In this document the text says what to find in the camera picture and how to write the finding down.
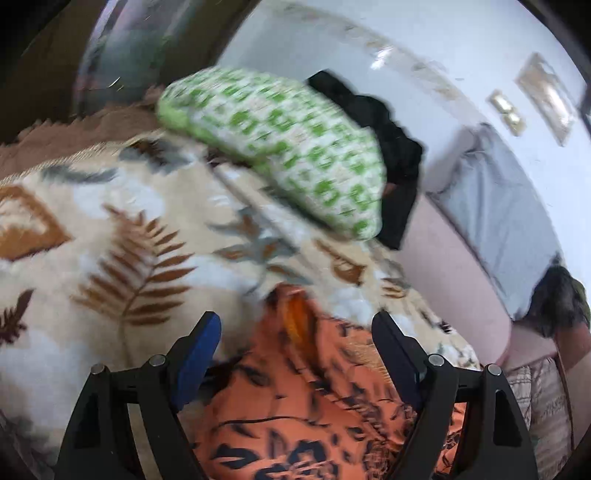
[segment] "gray cloth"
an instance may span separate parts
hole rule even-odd
[[[445,189],[430,193],[490,276],[507,313],[520,319],[560,245],[548,214],[517,159],[482,124]]]

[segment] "beige floral blanket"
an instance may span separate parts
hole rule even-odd
[[[153,132],[1,182],[0,410],[37,446],[57,451],[94,363],[141,365],[206,310],[223,322],[216,357],[234,355],[280,281],[360,325],[386,308],[427,352],[477,368],[395,254],[332,238],[249,170],[211,160]]]

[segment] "metal screw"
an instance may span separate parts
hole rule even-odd
[[[103,364],[94,364],[90,367],[90,373],[93,375],[101,374],[105,371],[105,366]]]
[[[488,372],[491,375],[494,375],[495,377],[498,377],[499,375],[501,375],[503,373],[503,370],[501,370],[501,367],[499,367],[498,365],[495,364],[490,364],[488,367]]]
[[[441,355],[429,355],[429,363],[432,364],[434,367],[440,367],[445,363],[445,360]]]
[[[150,357],[150,365],[152,365],[152,367],[159,367],[160,365],[164,365],[165,361],[166,357],[164,355],[160,355],[159,353],[157,355],[153,355],[152,357]]]

